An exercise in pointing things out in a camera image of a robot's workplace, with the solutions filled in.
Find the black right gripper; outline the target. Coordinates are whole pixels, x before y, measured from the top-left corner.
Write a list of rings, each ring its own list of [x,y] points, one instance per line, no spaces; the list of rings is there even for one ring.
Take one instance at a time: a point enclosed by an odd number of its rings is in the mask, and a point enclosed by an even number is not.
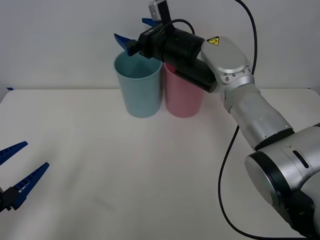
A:
[[[114,38],[116,42],[124,49],[129,57],[139,52],[141,56],[147,59],[154,58],[163,60],[162,48],[169,35],[174,31],[174,26],[172,24],[163,26],[161,21],[155,21],[151,18],[142,18],[141,21],[151,28],[141,33],[138,41],[115,33]]]

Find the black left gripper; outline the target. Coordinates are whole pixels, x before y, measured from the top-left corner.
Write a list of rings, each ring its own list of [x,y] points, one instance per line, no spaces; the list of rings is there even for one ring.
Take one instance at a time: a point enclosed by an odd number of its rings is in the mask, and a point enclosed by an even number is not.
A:
[[[26,141],[17,143],[10,147],[7,147],[0,151],[0,165],[5,163],[13,155],[19,152],[21,149],[26,147],[28,143]],[[27,199],[28,194],[38,183],[40,178],[49,168],[50,164],[45,162],[39,168],[37,168],[30,175],[19,181],[14,186],[9,187],[7,190],[3,191],[0,189],[0,212],[4,209],[7,210],[17,210]]]

